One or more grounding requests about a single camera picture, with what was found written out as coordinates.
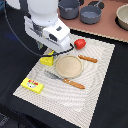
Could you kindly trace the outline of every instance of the pot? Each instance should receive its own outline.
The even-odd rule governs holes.
[[[79,0],[61,0],[59,2],[60,16],[64,19],[75,19],[79,15]]]
[[[96,5],[85,6],[80,10],[80,20],[86,24],[94,24],[100,20],[101,9],[98,7],[100,0]]]

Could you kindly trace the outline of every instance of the woven placemat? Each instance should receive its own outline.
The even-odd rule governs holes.
[[[55,63],[59,57],[64,56],[61,55],[54,60],[53,66],[42,65],[38,61],[27,75],[27,78],[44,85],[41,94],[36,94],[19,86],[13,95],[76,126],[89,128],[115,45],[73,34],[69,36],[72,44],[80,38],[86,40],[86,46],[83,49],[74,49],[68,53],[69,55],[85,55],[98,60],[97,63],[82,60],[84,71],[79,77],[71,79],[74,82],[83,84],[85,89],[75,88],[60,80],[50,79],[44,75],[45,70],[58,75],[55,70]]]

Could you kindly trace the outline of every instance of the tomato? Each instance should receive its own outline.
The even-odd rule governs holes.
[[[74,42],[74,46],[76,49],[82,49],[86,45],[86,42],[84,39],[78,39]]]

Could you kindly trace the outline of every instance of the black table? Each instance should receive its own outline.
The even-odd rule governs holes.
[[[17,36],[31,50],[38,50],[35,41],[24,29],[24,14],[17,10],[8,11],[8,19]],[[78,31],[71,33],[115,44],[110,65],[94,111],[90,128],[128,127],[128,44]],[[40,57],[30,53],[7,25],[4,14],[0,15],[0,104],[29,115],[52,128],[78,128],[54,114],[40,109],[16,96],[13,92],[31,71]]]

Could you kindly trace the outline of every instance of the plate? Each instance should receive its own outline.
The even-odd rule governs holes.
[[[82,73],[83,63],[76,56],[66,55],[57,60],[56,70],[64,78],[75,78]]]

